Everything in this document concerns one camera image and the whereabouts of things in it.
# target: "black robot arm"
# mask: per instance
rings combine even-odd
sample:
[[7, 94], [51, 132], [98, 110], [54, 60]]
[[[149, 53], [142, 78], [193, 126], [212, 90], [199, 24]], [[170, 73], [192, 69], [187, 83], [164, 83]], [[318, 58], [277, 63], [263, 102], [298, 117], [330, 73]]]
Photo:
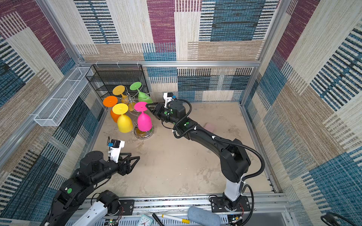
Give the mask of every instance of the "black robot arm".
[[122, 176], [129, 174], [140, 159], [139, 156], [131, 157], [131, 153], [120, 153], [120, 155], [126, 155], [126, 157], [120, 156], [118, 163], [113, 160], [105, 161], [103, 153], [99, 151], [89, 152], [82, 158], [79, 169], [60, 186], [55, 194], [50, 212], [41, 226], [65, 225], [84, 200], [108, 181], [94, 187], [96, 184], [105, 179], [109, 180], [116, 173]]
[[[196, 141], [220, 158], [221, 171], [227, 179], [226, 189], [223, 193], [224, 206], [226, 210], [235, 211], [241, 198], [242, 183], [245, 183], [245, 179], [257, 176], [264, 171], [265, 163], [262, 156], [254, 149], [243, 145], [241, 141], [237, 139], [231, 141], [219, 137], [190, 119], [188, 115], [192, 106], [188, 101], [176, 99], [172, 93], [165, 96], [167, 96], [166, 103], [147, 104], [147, 108], [162, 122], [174, 124], [173, 133], [176, 138], [185, 137]], [[186, 102], [190, 107], [187, 113], [183, 102]], [[261, 161], [261, 168], [256, 173], [247, 176], [245, 174], [251, 162], [245, 149], [256, 154]]]

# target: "black mesh rack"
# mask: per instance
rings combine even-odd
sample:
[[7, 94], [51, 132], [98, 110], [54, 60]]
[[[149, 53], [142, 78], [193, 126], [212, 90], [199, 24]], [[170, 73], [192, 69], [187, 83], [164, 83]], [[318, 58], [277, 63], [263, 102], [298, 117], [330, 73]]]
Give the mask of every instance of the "black mesh rack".
[[99, 64], [92, 65], [92, 76], [86, 76], [89, 83], [96, 90], [101, 98], [113, 95], [113, 89], [118, 85], [124, 85], [131, 96], [138, 91], [130, 90], [130, 85], [134, 82], [141, 82], [141, 92], [148, 93], [146, 78], [142, 65], [137, 64]]

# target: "black mounting plate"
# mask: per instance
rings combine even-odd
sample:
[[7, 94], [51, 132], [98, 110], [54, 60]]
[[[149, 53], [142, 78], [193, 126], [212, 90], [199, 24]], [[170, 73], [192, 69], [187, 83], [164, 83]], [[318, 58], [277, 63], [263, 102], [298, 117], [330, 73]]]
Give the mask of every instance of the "black mounting plate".
[[[223, 203], [224, 203], [223, 197], [214, 196], [214, 197], [210, 197], [210, 200], [211, 200], [211, 210], [213, 213], [228, 212], [228, 210], [226, 210], [225, 206], [223, 205]], [[244, 212], [248, 212], [251, 210], [248, 197], [241, 196], [239, 203], [244, 208]], [[240, 205], [237, 205], [235, 212], [242, 212], [242, 211], [243, 210], [241, 209]]]
[[123, 207], [123, 216], [132, 215], [135, 200], [125, 199], [125, 200], [119, 200], [119, 202], [120, 202], [121, 206]]

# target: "patterned wall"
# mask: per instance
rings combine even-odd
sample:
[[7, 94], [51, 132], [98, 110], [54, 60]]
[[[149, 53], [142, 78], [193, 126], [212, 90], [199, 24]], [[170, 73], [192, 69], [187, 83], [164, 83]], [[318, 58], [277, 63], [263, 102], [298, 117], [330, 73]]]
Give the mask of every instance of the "patterned wall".
[[362, 224], [361, 19], [360, 0], [292, 0], [245, 104], [300, 225]]
[[241, 101], [253, 68], [143, 68], [155, 101], [173, 92], [191, 102]]
[[49, 0], [87, 61], [257, 60], [279, 0]]
[[0, 0], [0, 146], [73, 66], [35, 0]]
[[39, 225], [60, 185], [79, 167], [104, 111], [91, 86], [59, 127], [36, 126], [0, 172], [0, 224]]

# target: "clock face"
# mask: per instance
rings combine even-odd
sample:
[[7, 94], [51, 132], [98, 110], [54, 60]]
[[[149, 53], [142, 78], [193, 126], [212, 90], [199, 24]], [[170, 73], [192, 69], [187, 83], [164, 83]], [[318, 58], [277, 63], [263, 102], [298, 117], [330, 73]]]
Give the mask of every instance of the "clock face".
[[142, 215], [138, 221], [137, 226], [151, 226], [153, 223], [153, 219], [147, 217], [146, 215]]

